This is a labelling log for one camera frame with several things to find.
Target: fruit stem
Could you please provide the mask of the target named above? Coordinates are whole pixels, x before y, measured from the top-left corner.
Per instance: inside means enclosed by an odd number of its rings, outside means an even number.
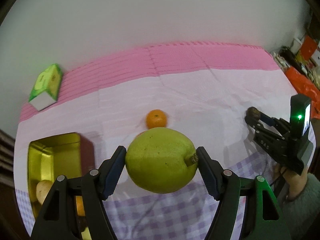
[[[193,154],[192,156],[187,156],[187,157],[185,157],[185,158],[184,158],[184,162],[185,162],[185,164],[187,165],[187,167],[189,167],[189,166],[197,163],[197,162],[198,162],[198,159],[199,159],[199,158],[198,158],[198,155],[195,153],[195,154]]]

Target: green carton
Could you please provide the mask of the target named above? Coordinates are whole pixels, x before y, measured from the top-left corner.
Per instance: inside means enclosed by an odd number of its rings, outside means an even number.
[[[31,90],[29,103],[38,111],[54,104],[58,100],[62,75],[58,64],[52,64],[41,72]]]

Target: person's arm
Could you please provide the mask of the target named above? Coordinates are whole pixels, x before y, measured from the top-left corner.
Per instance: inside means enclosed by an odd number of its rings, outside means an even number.
[[[277,166],[275,176],[284,170]],[[308,174],[307,167],[301,176],[287,170],[283,177],[289,184],[289,192],[282,212],[292,239],[301,239],[320,212],[320,182],[313,174]]]

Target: gray fuzzy sleeve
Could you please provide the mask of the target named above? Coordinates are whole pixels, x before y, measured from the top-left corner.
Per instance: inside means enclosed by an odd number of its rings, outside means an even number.
[[[284,203],[282,212],[292,239],[301,239],[320,212],[320,182],[313,174],[308,174],[302,193]]]

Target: silver screw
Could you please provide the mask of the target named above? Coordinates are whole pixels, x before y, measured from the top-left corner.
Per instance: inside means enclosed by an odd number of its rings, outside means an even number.
[[[64,176],[64,175],[60,175],[60,176],[58,176],[58,177],[57,177],[57,181],[63,181],[63,180],[64,180],[64,178],[65,178],[65,176]]]
[[[232,175],[232,171],[231,170],[224,170],[223,174],[226,176],[231,176]]]
[[[257,176],[257,180],[260,181],[260,182],[264,182],[264,177],[259,175],[259,176]]]
[[[90,175],[91,175],[91,176],[96,176],[98,173],[99,173],[98,170],[91,170],[91,171],[90,171]]]

